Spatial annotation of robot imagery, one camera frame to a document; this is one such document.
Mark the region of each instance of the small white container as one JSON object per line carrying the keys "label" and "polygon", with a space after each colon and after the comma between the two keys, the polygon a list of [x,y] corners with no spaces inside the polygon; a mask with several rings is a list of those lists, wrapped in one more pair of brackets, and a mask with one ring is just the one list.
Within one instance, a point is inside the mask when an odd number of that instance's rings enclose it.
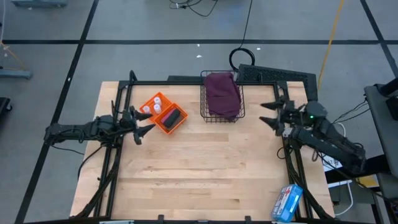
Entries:
{"label": "small white container", "polygon": [[154,101],[155,101],[155,104],[157,104],[157,105],[159,105],[159,106],[162,106],[162,101],[160,100],[159,97],[155,97],[155,98],[154,98]]}
{"label": "small white container", "polygon": [[157,114],[160,114],[162,112],[162,108],[160,107],[160,105],[155,105],[154,106],[154,110]]}
{"label": "small white container", "polygon": [[144,113],[150,113],[150,107],[149,106],[145,106],[143,108],[143,110],[144,110]]}

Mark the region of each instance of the blue packaging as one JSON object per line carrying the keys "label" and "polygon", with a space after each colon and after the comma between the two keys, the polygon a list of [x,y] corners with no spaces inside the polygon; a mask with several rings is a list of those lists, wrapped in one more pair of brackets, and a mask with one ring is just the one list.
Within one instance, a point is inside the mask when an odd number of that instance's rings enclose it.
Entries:
{"label": "blue packaging", "polygon": [[272,210],[271,217],[278,222],[292,221],[294,211],[299,204],[303,189],[298,185],[291,184],[284,187],[278,196]]}

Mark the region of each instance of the wire basket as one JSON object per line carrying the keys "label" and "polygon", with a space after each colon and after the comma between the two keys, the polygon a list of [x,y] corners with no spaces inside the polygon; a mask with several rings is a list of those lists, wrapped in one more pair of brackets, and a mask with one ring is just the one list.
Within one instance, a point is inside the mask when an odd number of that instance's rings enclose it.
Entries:
{"label": "wire basket", "polygon": [[236,81],[239,77],[239,73],[235,71],[226,71],[226,70],[205,70],[200,73],[201,77],[201,85],[200,85],[200,115],[205,120],[206,123],[235,123],[238,119],[243,118],[245,115],[244,111],[244,96],[243,96],[243,86],[238,85],[238,89],[241,95],[241,109],[239,110],[239,114],[235,118],[227,119],[223,118],[219,115],[210,114],[209,106],[207,103],[206,97],[206,87],[204,84],[205,78],[211,73],[217,72],[230,72],[234,75],[234,81]]}

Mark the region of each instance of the gray floor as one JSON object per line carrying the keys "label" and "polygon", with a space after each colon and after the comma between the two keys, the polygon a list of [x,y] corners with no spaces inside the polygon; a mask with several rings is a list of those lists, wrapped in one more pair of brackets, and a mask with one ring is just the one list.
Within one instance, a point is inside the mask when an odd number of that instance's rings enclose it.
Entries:
{"label": "gray floor", "polygon": [[[395,0],[368,0],[385,39],[398,39]],[[77,40],[92,1],[69,0],[63,9],[19,9],[7,1],[5,39]],[[212,15],[198,17],[189,10],[171,10],[169,2],[100,0],[88,39],[240,39],[250,0],[220,0]],[[203,0],[205,13],[213,1]],[[326,40],[339,1],[254,0],[247,39]],[[346,1],[336,39],[376,40],[357,0]],[[126,79],[133,69],[140,80],[166,80],[169,75],[198,75],[202,70],[229,69],[229,52],[237,45],[85,45],[72,80],[60,123],[92,119],[101,82]],[[256,65],[318,74],[326,45],[245,45]],[[0,217],[12,223],[42,146],[68,73],[76,45],[11,45],[32,70],[27,80],[0,80],[0,96],[12,99],[14,110],[0,129]],[[398,57],[398,46],[389,46]],[[10,56],[0,62],[16,66]],[[249,63],[236,54],[234,62]],[[380,45],[334,45],[325,68],[320,102],[335,119],[363,101],[363,88],[385,83],[394,75]],[[382,154],[370,113],[345,122],[347,135],[361,142],[367,156]],[[85,145],[62,144],[83,152]],[[82,156],[51,149],[40,176],[26,221],[67,218]],[[347,205],[336,208],[339,212]],[[356,205],[343,220],[374,222],[370,206]]]}

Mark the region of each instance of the wooden tabletop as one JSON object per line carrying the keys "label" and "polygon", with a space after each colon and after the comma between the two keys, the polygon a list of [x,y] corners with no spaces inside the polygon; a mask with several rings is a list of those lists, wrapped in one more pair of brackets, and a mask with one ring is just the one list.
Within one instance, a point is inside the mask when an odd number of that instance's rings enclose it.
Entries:
{"label": "wooden tabletop", "polygon": [[[111,114],[117,86],[118,82],[102,83],[95,116]],[[302,82],[288,82],[288,87],[292,100],[307,101]],[[271,220],[277,196],[289,184],[285,161],[276,156],[282,140],[259,120],[259,116],[276,117],[275,111],[260,106],[275,100],[273,87],[244,86],[246,115],[234,124],[204,122],[200,86],[133,86],[131,104],[138,108],[159,91],[189,117],[171,135],[155,127],[140,146],[126,135],[112,219],[156,220],[163,214],[167,220],[243,220],[246,215]],[[90,141],[85,157],[98,147],[98,142]],[[104,152],[82,168],[71,215],[80,212],[98,189]],[[301,150],[308,188],[334,216],[322,163],[312,162],[312,152],[307,147]],[[302,199],[300,207],[305,217]]]}

